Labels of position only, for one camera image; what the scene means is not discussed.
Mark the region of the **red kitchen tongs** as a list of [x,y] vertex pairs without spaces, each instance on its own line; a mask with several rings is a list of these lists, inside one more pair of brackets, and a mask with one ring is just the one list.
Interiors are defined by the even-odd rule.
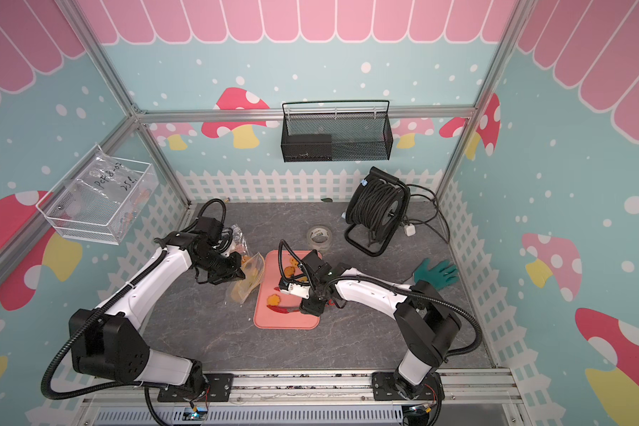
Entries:
[[300,306],[282,306],[282,305],[266,305],[266,307],[272,312],[280,314],[291,314],[300,311]]

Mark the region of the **clear resealable bag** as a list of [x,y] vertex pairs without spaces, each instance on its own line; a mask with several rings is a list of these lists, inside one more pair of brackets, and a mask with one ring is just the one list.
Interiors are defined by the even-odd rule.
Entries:
[[232,303],[243,305],[250,294],[260,285],[264,278],[266,261],[260,253],[247,260],[242,265],[245,278],[232,282],[228,289],[228,300]]

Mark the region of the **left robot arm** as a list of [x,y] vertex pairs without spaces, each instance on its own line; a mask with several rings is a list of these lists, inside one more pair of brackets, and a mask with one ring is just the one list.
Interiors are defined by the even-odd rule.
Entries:
[[[150,347],[140,333],[147,314],[183,273],[204,273],[218,285],[245,277],[242,255],[231,250],[235,232],[216,218],[198,218],[183,230],[155,239],[148,263],[97,307],[69,319],[69,340],[44,371],[40,391],[46,399],[73,399],[123,386],[163,389],[199,399],[209,389],[202,362]],[[76,390],[55,390],[53,379],[65,358],[74,371],[102,379]]]

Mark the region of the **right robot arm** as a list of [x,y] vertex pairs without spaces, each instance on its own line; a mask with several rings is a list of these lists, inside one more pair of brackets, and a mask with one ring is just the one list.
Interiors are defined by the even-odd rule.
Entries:
[[300,298],[301,314],[321,317],[330,305],[365,305],[397,323],[406,354],[392,374],[373,374],[376,399],[443,399],[436,371],[449,358],[473,353],[483,342],[477,319],[445,301],[427,280],[384,282],[346,264],[331,266],[319,252],[304,257],[285,241],[277,250],[280,291]]

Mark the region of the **pink tray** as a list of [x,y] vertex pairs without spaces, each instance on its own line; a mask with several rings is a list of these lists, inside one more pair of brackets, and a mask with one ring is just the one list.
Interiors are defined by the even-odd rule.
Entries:
[[253,318],[254,324],[262,329],[312,330],[316,328],[321,322],[319,317],[303,314],[300,311],[291,314],[280,314],[272,312],[266,307],[266,305],[301,305],[301,297],[286,295],[280,291],[281,277],[278,265],[278,250],[273,250],[266,255],[266,269],[258,291]]

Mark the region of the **clear tape roll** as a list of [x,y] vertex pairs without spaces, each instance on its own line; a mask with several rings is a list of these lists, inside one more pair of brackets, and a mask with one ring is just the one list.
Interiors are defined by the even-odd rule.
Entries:
[[326,252],[333,243],[333,233],[326,225],[314,225],[306,233],[307,243],[313,250]]

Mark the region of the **white power plug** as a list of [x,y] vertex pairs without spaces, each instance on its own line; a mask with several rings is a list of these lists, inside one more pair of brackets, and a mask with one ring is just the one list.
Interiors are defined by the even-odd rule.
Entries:
[[413,224],[407,224],[404,226],[406,236],[411,237],[416,233],[415,226]]

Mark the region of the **green rubber glove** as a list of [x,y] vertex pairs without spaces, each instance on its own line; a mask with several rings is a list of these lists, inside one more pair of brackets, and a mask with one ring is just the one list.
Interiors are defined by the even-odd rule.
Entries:
[[449,260],[443,260],[433,266],[430,258],[425,258],[413,273],[414,283],[423,280],[436,290],[445,289],[459,282],[457,266]]

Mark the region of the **black box in basket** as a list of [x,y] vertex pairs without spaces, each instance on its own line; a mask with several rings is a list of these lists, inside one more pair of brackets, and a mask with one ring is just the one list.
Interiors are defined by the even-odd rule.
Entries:
[[282,137],[285,163],[330,162],[332,137],[329,134],[298,134]]

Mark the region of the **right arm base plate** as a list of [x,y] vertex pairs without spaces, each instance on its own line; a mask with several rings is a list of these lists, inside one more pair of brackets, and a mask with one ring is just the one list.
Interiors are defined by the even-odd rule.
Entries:
[[446,398],[438,373],[428,373],[422,383],[411,384],[397,372],[374,372],[371,389],[377,401],[442,401]]

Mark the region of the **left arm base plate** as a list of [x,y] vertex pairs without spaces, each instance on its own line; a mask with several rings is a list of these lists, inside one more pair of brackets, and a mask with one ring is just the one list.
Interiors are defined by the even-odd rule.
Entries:
[[202,374],[188,379],[183,385],[169,385],[159,390],[161,403],[189,401],[228,402],[233,389],[233,374]]

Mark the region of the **black mesh wall basket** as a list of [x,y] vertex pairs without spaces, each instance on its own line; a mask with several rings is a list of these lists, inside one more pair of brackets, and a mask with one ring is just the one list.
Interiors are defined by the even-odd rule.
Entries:
[[282,104],[282,137],[329,134],[331,162],[387,161],[394,140],[389,112],[388,100],[285,102]]

